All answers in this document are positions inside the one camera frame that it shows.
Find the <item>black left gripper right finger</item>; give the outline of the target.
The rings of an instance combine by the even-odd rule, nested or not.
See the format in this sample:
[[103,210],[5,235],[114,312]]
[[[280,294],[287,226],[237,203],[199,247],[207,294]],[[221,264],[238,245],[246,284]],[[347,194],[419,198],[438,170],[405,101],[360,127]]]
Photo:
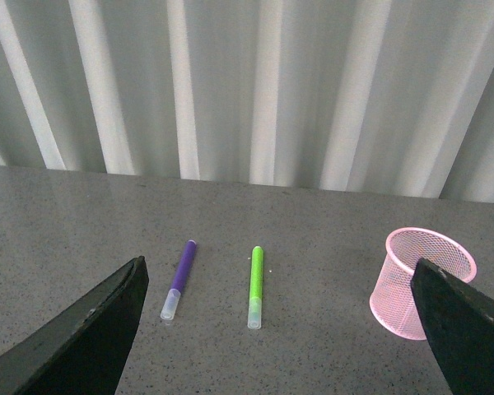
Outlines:
[[410,286],[451,392],[494,394],[494,300],[425,258]]

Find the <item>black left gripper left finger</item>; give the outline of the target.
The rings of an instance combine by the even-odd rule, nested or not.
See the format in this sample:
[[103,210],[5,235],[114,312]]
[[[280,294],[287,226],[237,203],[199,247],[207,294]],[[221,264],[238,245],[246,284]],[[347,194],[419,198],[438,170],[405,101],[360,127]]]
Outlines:
[[148,287],[137,257],[0,355],[0,394],[113,394]]

